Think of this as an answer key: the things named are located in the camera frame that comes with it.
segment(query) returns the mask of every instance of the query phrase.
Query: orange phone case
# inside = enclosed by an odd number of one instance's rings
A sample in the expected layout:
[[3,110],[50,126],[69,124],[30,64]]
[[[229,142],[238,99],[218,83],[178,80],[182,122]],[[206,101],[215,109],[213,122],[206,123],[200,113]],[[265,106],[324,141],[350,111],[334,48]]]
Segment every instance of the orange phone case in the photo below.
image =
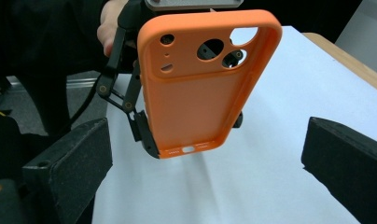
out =
[[[244,27],[258,27],[256,35],[233,45],[231,32]],[[160,158],[224,143],[281,36],[279,21],[265,10],[164,15],[141,28],[141,82]],[[201,59],[199,47],[215,39],[222,50],[213,59]],[[246,52],[244,61],[223,66],[224,57],[238,49]]]

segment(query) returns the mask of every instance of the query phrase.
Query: floor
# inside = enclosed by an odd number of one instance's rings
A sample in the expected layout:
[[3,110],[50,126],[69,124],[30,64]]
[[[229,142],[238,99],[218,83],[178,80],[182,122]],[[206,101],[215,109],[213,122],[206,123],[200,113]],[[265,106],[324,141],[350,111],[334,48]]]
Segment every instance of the floor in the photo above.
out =
[[[98,77],[96,72],[87,72],[68,77],[67,98],[70,115],[73,116],[86,99],[92,84]],[[11,110],[10,116],[14,118],[21,133],[37,133],[46,135],[40,117],[29,94],[16,78],[9,79],[12,87],[0,99],[0,110]],[[104,118],[106,115],[107,101],[97,94],[90,105],[73,124],[77,125],[93,119]]]

